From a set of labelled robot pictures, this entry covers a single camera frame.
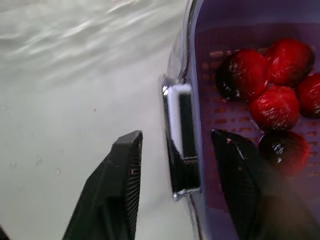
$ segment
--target red fruit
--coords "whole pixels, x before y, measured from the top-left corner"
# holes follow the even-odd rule
[[[307,118],[320,118],[320,73],[308,76],[296,88],[300,112]]]
[[[306,139],[296,133],[269,132],[260,140],[259,152],[282,174],[294,176],[306,166],[310,147]]]
[[[270,81],[294,87],[312,70],[315,55],[309,45],[284,38],[276,41],[265,53],[270,66]]]
[[[263,130],[292,129],[299,118],[299,102],[288,86],[273,85],[250,104],[250,112]]]
[[[228,101],[252,100],[267,87],[267,60],[258,51],[241,50],[227,58],[215,74],[219,93]]]

